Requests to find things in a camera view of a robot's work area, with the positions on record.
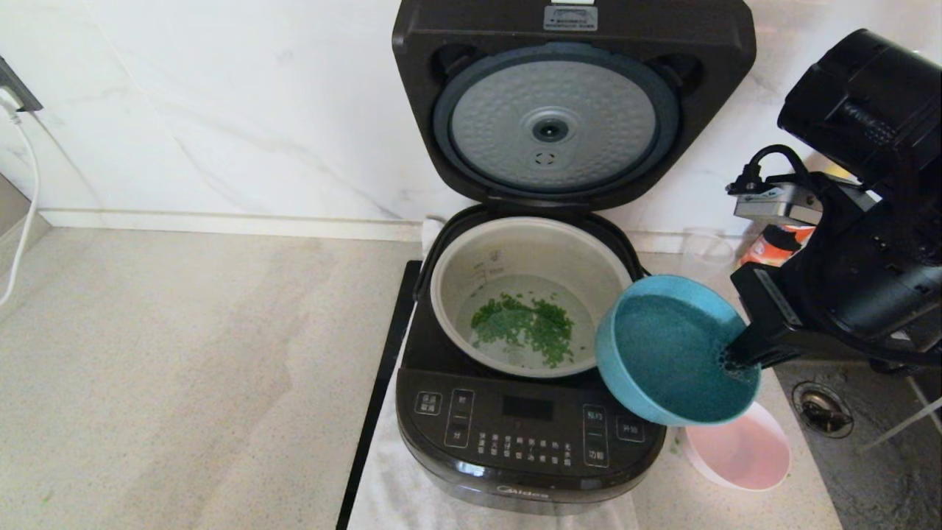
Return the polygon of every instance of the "power cord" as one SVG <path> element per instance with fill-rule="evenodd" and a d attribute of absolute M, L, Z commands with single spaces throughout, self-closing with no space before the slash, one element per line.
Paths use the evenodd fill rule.
<path fill-rule="evenodd" d="M 36 160 L 36 151 L 33 149 L 33 143 L 29 141 L 29 137 L 23 130 L 20 115 L 17 113 L 18 109 L 22 106 L 23 104 L 20 102 L 20 99 L 16 97 L 16 94 L 7 87 L 0 87 L 0 108 L 3 108 L 3 110 L 7 112 L 9 122 L 13 124 L 17 132 L 20 133 L 20 139 L 23 140 L 23 145 L 26 146 L 26 152 L 29 154 L 29 161 L 33 165 L 33 197 L 29 203 L 29 210 L 26 212 L 26 220 L 23 223 L 23 234 L 20 236 L 20 244 L 17 245 L 16 253 L 13 255 L 13 266 L 10 267 L 9 270 L 7 290 L 4 292 L 3 297 L 0 298 L 0 306 L 9 300 L 10 296 L 13 294 L 13 289 L 16 287 L 16 275 L 20 270 L 20 261 L 23 259 L 23 254 L 26 249 L 26 240 L 29 239 L 29 229 L 33 225 L 33 219 L 36 217 L 36 207 L 40 202 L 40 164 Z"/>

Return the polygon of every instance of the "sink drain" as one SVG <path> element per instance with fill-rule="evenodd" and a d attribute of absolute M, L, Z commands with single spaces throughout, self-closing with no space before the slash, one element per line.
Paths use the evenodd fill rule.
<path fill-rule="evenodd" d="M 791 402 L 805 425 L 828 438 L 845 438 L 853 417 L 844 400 L 820 383 L 805 381 L 791 391 Z"/>

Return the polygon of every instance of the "wall outlet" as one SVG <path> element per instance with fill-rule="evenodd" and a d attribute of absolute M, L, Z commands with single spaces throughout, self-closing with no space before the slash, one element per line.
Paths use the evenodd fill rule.
<path fill-rule="evenodd" d="M 18 108 L 20 112 L 42 110 L 40 100 L 36 99 L 33 92 L 29 91 L 2 57 L 0 57 L 0 87 L 10 87 L 16 93 L 23 102 L 23 106 Z"/>

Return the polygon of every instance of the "rice cooker control panel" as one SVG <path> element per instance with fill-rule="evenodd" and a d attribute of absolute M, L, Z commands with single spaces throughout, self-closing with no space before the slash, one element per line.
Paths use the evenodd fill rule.
<path fill-rule="evenodd" d="M 418 370 L 400 371 L 398 385 L 410 400 L 399 414 L 429 442 L 490 468 L 606 474 L 644 458 L 664 436 L 602 391 Z"/>

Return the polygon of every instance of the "robotic arm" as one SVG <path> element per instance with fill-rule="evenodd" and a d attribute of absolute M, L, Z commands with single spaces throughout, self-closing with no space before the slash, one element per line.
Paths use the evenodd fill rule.
<path fill-rule="evenodd" d="M 773 145 L 727 187 L 737 216 L 817 226 L 780 269 L 747 263 L 732 275 L 753 323 L 731 360 L 769 367 L 838 350 L 942 364 L 940 81 L 939 66 L 861 29 L 788 94 L 779 126 L 860 184 L 810 173 Z M 759 162 L 773 154 L 794 173 L 763 179 Z"/>

